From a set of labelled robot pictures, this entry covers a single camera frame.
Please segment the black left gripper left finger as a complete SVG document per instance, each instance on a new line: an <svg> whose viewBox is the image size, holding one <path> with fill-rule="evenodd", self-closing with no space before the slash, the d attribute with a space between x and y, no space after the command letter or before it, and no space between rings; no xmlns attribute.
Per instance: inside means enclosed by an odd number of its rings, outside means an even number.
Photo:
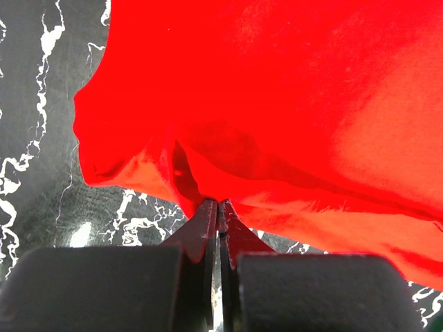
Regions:
<svg viewBox="0 0 443 332"><path fill-rule="evenodd" d="M161 243L181 249L173 331L211 331L215 266L217 202L205 199L173 235Z"/></svg>

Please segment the red t shirt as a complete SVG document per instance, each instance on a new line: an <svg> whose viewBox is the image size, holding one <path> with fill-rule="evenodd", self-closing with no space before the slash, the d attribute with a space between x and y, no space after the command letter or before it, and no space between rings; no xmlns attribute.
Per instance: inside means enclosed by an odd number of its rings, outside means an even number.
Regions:
<svg viewBox="0 0 443 332"><path fill-rule="evenodd" d="M84 180L442 289L441 1L113 1Z"/></svg>

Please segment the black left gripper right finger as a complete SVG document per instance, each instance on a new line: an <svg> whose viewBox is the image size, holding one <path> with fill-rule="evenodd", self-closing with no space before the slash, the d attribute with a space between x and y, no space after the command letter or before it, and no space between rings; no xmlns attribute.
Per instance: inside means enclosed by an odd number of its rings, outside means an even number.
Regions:
<svg viewBox="0 0 443 332"><path fill-rule="evenodd" d="M229 200L219 204L218 226L224 330L242 331L239 257L243 254L273 255L275 250L242 223Z"/></svg>

